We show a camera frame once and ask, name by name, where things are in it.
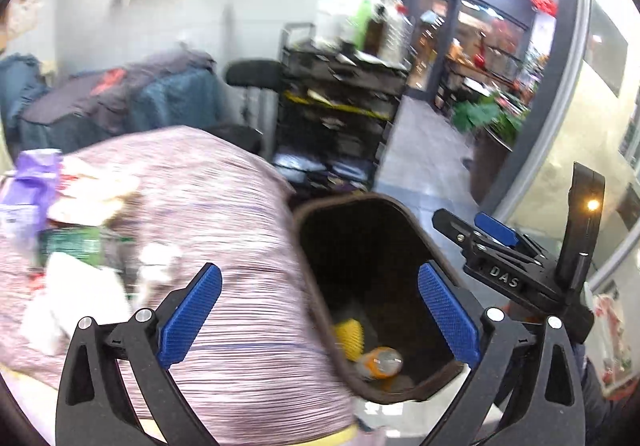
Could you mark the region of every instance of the metal rack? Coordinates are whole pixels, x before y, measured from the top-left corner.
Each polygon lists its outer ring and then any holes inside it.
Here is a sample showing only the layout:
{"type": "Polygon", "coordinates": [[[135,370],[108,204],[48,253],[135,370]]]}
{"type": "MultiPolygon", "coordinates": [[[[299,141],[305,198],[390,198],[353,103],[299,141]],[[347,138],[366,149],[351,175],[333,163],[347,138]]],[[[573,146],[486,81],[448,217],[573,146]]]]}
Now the metal rack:
{"type": "Polygon", "coordinates": [[[298,190],[368,191],[396,119],[408,70],[312,45],[313,24],[288,24],[273,165],[298,190]],[[305,36],[292,42],[292,33],[305,36]]]}

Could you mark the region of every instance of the green plant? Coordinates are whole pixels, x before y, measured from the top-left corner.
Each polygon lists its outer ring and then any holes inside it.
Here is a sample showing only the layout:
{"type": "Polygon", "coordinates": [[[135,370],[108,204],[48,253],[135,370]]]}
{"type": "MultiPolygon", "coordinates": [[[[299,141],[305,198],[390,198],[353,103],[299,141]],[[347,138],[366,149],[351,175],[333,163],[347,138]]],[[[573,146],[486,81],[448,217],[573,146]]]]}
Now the green plant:
{"type": "Polygon", "coordinates": [[[495,102],[458,103],[451,116],[452,125],[460,132],[489,128],[508,146],[513,146],[522,128],[526,111],[520,116],[503,111],[495,102]]]}
{"type": "Polygon", "coordinates": [[[451,123],[460,132],[465,133],[490,125],[498,115],[500,115],[500,107],[495,102],[469,103],[465,101],[454,107],[451,123]]]}
{"type": "Polygon", "coordinates": [[[522,120],[523,116],[514,116],[510,113],[500,111],[497,118],[492,121],[490,128],[494,131],[494,134],[508,146],[513,147],[518,134],[520,134],[522,120]]]}

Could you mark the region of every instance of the yellow strap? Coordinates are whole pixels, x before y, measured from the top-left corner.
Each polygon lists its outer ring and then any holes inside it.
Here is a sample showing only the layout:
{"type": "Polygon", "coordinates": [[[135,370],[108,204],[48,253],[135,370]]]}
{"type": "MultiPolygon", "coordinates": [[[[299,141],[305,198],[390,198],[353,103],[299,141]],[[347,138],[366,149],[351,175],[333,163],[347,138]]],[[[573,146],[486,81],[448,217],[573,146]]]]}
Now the yellow strap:
{"type": "Polygon", "coordinates": [[[358,434],[358,426],[356,424],[352,424],[348,428],[341,430],[332,435],[328,435],[327,437],[321,437],[319,439],[309,441],[309,442],[301,442],[300,444],[294,444],[292,446],[338,446],[340,444],[344,444],[347,441],[350,441],[358,434]]]}
{"type": "Polygon", "coordinates": [[[360,107],[354,107],[353,105],[342,105],[342,104],[334,104],[334,103],[324,103],[317,100],[315,101],[307,100],[305,98],[301,98],[300,96],[296,96],[290,91],[285,91],[284,96],[289,101],[292,101],[294,103],[302,103],[303,105],[318,105],[329,110],[361,114],[364,116],[368,116],[369,118],[382,119],[383,121],[389,121],[391,119],[390,116],[388,116],[387,114],[381,114],[379,112],[369,111],[366,109],[362,109],[360,107]]]}

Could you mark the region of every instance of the brown bottle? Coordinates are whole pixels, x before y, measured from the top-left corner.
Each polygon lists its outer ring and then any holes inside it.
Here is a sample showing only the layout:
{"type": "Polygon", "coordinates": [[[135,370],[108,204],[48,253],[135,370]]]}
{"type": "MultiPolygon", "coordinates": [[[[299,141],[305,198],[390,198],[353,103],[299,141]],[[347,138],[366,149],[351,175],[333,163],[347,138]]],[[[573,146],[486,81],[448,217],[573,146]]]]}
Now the brown bottle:
{"type": "Polygon", "coordinates": [[[364,52],[367,54],[371,54],[373,56],[378,55],[386,26],[384,13],[384,4],[379,4],[376,7],[375,13],[369,19],[369,23],[367,24],[367,33],[364,36],[364,52]]]}

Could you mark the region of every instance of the ceiling light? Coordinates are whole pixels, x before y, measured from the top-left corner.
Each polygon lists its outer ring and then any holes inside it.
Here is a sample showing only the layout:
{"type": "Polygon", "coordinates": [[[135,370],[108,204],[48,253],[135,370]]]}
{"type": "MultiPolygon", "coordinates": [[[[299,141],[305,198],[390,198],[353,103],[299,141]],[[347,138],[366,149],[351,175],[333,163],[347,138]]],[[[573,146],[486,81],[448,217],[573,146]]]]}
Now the ceiling light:
{"type": "Polygon", "coordinates": [[[471,10],[476,10],[477,12],[480,11],[480,6],[478,6],[477,4],[473,4],[469,1],[462,1],[462,5],[466,6],[467,8],[471,9],[471,10]]]}

